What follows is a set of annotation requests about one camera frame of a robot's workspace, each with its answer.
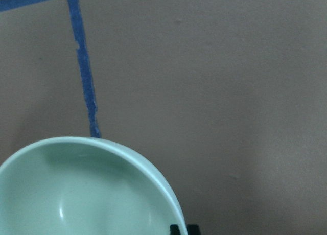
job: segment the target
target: black object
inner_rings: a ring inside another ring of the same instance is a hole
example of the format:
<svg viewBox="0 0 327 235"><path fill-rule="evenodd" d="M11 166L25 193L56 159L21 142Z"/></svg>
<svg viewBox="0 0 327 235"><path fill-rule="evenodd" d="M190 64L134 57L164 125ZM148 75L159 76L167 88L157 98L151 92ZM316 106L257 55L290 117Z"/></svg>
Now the black object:
<svg viewBox="0 0 327 235"><path fill-rule="evenodd" d="M188 225L188 234L189 235L201 235L200 228L198 225L189 224ZM178 225L174 224L170 226L170 235L180 235Z"/></svg>

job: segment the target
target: ceramic bowl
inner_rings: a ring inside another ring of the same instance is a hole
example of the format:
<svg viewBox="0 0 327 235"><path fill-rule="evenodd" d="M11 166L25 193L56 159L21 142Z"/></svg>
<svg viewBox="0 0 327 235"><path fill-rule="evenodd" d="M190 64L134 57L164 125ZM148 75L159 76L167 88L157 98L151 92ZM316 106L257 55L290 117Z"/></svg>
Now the ceramic bowl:
<svg viewBox="0 0 327 235"><path fill-rule="evenodd" d="M1 235L187 235L177 198L137 152L97 138L57 137L0 166Z"/></svg>

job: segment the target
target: concrete floor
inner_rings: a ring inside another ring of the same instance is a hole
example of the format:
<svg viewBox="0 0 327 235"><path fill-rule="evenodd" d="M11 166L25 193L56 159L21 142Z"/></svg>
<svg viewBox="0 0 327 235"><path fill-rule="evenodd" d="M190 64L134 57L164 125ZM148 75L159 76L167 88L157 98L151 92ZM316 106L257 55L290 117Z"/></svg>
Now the concrete floor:
<svg viewBox="0 0 327 235"><path fill-rule="evenodd" d="M80 0L102 137L204 235L326 234L327 0ZM66 0L0 13L0 162L89 136Z"/></svg>

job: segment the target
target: gray floor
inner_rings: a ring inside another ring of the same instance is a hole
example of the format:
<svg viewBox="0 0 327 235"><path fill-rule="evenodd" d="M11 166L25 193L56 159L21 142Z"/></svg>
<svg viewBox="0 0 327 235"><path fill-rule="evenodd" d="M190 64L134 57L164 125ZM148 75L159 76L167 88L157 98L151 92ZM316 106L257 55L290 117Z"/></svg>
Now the gray floor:
<svg viewBox="0 0 327 235"><path fill-rule="evenodd" d="M104 138L203 234L327 231L327 0L80 0ZM66 0L0 13L0 162L88 136Z"/></svg>

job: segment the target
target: bowl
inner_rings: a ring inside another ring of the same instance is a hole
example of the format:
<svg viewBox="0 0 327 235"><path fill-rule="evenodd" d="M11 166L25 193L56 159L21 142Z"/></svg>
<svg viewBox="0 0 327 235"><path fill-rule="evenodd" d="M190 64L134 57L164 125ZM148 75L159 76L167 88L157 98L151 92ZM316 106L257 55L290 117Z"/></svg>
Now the bowl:
<svg viewBox="0 0 327 235"><path fill-rule="evenodd" d="M1 235L187 235L160 171L109 140L56 137L0 166Z"/></svg>

